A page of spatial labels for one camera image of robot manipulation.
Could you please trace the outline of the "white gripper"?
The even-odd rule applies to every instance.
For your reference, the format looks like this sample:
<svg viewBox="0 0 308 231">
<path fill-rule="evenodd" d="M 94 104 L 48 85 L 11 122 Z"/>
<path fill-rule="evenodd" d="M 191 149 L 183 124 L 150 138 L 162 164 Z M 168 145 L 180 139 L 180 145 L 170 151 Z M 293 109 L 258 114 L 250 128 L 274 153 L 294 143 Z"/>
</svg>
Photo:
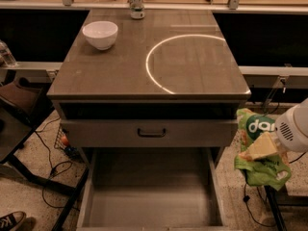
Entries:
<svg viewBox="0 0 308 231">
<path fill-rule="evenodd" d="M 254 161 L 278 155 L 277 137 L 283 146 L 293 152 L 308 151 L 308 98 L 290 108 L 275 121 L 276 135 L 264 132 L 246 150 L 247 159 Z"/>
</svg>

